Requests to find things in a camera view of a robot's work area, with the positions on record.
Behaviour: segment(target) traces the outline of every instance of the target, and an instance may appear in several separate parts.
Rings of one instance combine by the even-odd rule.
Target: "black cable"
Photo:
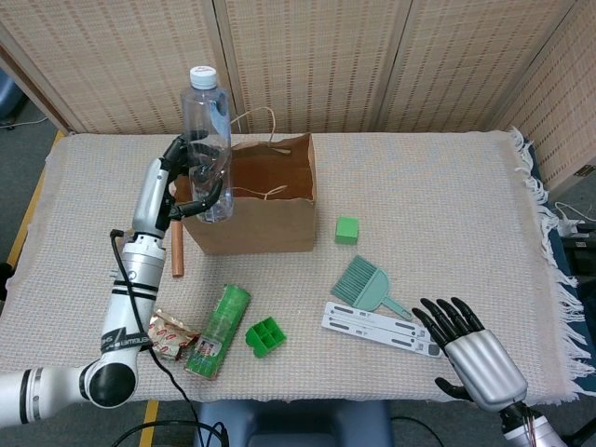
[[[117,237],[122,237],[122,236],[124,236],[124,232],[122,230],[112,230],[110,232],[110,239],[112,241],[112,250],[114,251],[115,261],[117,262],[118,268],[120,269],[120,274],[122,275],[122,278],[124,279],[124,282],[127,286],[127,291],[129,292],[130,305],[132,306],[132,312],[134,313],[134,318],[137,321],[137,326],[139,328],[139,332],[143,333],[144,328],[142,327],[141,317],[139,316],[139,309],[137,308],[137,300],[134,296],[134,291],[132,290],[132,283],[130,282],[129,275],[127,274],[126,268],[124,268],[124,263],[122,263],[122,257],[120,256],[120,251],[118,250],[118,247],[116,246],[116,243],[115,243],[115,239]],[[184,392],[183,388],[180,385],[178,385],[178,382],[176,382],[176,379],[174,378],[174,375],[171,373],[171,371],[168,368],[166,368],[161,363],[161,361],[159,361],[153,348],[149,349],[149,354],[151,355],[151,358],[153,359],[153,362],[156,364],[157,368],[159,368],[161,371],[163,371],[165,374],[168,375],[171,383],[174,385],[174,387],[178,391],[180,391],[180,394],[182,394],[184,400],[186,400],[186,402],[188,402],[188,404],[190,405],[190,409],[193,412],[193,417],[195,419],[195,425],[197,427],[196,432],[198,434],[198,440],[201,444],[201,447],[205,447],[205,442],[203,441],[203,435],[201,433],[201,429],[199,428],[201,423],[198,421],[198,415],[196,414],[196,410],[195,410],[195,406],[193,405],[193,402],[191,402],[191,400],[188,399],[188,396],[186,396],[186,393]]]
[[[443,441],[440,440],[439,436],[437,435],[437,433],[435,433],[433,431],[432,428],[430,428],[428,425],[426,425],[424,422],[419,421],[418,419],[414,419],[413,417],[409,417],[409,416],[393,416],[391,417],[392,421],[410,421],[410,422],[414,422],[416,424],[418,424],[419,426],[422,426],[424,428],[426,428],[428,430],[428,433],[430,433],[435,440],[437,440],[437,442],[439,443],[440,447],[445,447],[445,444],[443,444]]]
[[[153,422],[147,422],[145,424],[139,424],[139,425],[131,428],[130,430],[128,430],[122,436],[120,436],[120,438],[118,438],[112,444],[111,447],[118,447],[118,445],[120,445],[122,443],[122,441],[125,440],[127,437],[129,437],[133,433],[136,433],[139,430],[143,430],[144,428],[164,427],[164,426],[191,426],[191,427],[196,427],[196,429],[199,431],[200,430],[208,430],[209,436],[211,437],[211,435],[215,435],[215,438],[217,438],[219,440],[219,442],[222,444],[222,447],[229,447],[229,445],[230,445],[229,441],[227,439],[227,434],[225,434],[225,435],[221,434],[214,428],[215,426],[211,427],[211,426],[208,426],[207,424],[201,424],[200,422],[196,423],[194,421],[166,420],[166,421],[153,421]]]
[[[215,430],[217,428],[217,426],[219,426],[219,427],[222,428],[221,433],[223,434],[224,433],[224,430],[225,430],[224,424],[221,423],[221,422],[216,422],[215,424],[213,424],[213,430]],[[212,431],[209,432],[209,435],[207,437],[207,445],[206,445],[206,447],[209,447],[211,445],[211,436],[213,436],[213,432]]]
[[[563,436],[562,440],[569,447],[580,447],[594,435],[596,435],[596,417],[581,427],[573,435]]]

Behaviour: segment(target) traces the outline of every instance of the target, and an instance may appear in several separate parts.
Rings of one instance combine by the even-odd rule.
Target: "brown paper bag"
[[[177,201],[192,200],[188,177],[179,177],[175,184]],[[183,219],[186,230],[205,253],[313,249],[317,181],[310,134],[234,146],[232,186],[231,218],[220,223],[203,223],[197,217]]]

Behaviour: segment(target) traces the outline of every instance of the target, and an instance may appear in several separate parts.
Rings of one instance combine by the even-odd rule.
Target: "food packet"
[[[147,332],[153,341],[153,350],[163,359],[170,360],[184,359],[186,348],[199,336],[199,332],[162,309],[156,309],[152,314]]]

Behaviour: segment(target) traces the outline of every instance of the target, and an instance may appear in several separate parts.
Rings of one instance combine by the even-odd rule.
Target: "white cable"
[[[584,214],[583,212],[580,212],[580,211],[576,210],[571,205],[567,205],[566,203],[563,203],[563,202],[555,202],[555,209],[562,215],[563,219],[565,219],[565,220],[568,220],[568,218],[567,218],[567,215],[564,213],[564,211],[561,210],[561,208],[560,208],[561,206],[566,207],[569,210],[575,212],[576,214],[580,215],[581,217],[583,217],[587,221],[596,222],[596,219],[594,219],[593,217],[588,217],[586,214]]]
[[[47,116],[45,118],[40,119],[39,121],[29,121],[26,123],[15,123],[15,124],[9,124],[7,126],[0,126],[0,129],[15,128],[17,126],[27,126],[28,124],[39,124],[39,123],[43,123],[46,120],[47,120]]]

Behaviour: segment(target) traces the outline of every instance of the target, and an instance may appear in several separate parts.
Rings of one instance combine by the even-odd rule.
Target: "green cube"
[[[269,317],[258,322],[246,332],[246,344],[255,357],[262,359],[286,340],[276,321]]]
[[[358,219],[338,217],[335,226],[335,243],[356,245],[358,242]]]

